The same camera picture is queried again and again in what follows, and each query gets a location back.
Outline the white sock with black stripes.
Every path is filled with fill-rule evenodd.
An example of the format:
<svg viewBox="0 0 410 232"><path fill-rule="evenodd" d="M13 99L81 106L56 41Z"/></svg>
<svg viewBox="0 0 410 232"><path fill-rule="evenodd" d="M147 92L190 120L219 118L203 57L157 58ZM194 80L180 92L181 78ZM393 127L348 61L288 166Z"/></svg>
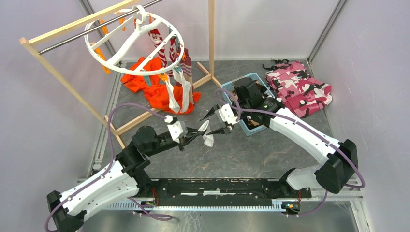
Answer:
<svg viewBox="0 0 410 232"><path fill-rule="evenodd" d="M197 130L198 132L202 133L202 138L204 140L204 144L208 147L213 147L214 145L214 136L211 133L209 120L205 121Z"/></svg>

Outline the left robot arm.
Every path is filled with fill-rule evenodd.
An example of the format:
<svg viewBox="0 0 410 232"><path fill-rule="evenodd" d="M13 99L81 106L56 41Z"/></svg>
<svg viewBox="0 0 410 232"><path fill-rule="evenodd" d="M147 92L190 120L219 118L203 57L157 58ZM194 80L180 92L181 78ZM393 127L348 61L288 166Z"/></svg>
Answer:
<svg viewBox="0 0 410 232"><path fill-rule="evenodd" d="M152 126L140 127L129 145L99 172L70 190L49 193L47 219L54 222L58 232L75 232L112 203L137 194L148 196L152 191L152 180L145 171L150 164L148 157L174 147L183 151L196 137L208 133L208 127L209 122L205 121L198 129L189 128L176 117L161 134Z"/></svg>

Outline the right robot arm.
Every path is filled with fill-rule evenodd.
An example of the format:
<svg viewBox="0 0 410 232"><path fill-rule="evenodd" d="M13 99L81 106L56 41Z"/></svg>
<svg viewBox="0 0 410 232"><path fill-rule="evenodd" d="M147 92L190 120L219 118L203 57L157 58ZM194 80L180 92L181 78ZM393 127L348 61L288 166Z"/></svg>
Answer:
<svg viewBox="0 0 410 232"><path fill-rule="evenodd" d="M341 142L310 126L249 77L234 82L231 96L234 104L214 105L205 115L204 118L208 118L216 114L224 123L224 127L212 134L228 134L234 124L250 118L291 139L316 160L317 165L292 168L282 176L279 191L283 196L292 197L301 189L317 187L337 194L348 186L354 174L361 184L352 187L365 186L358 171L357 146L353 141Z"/></svg>

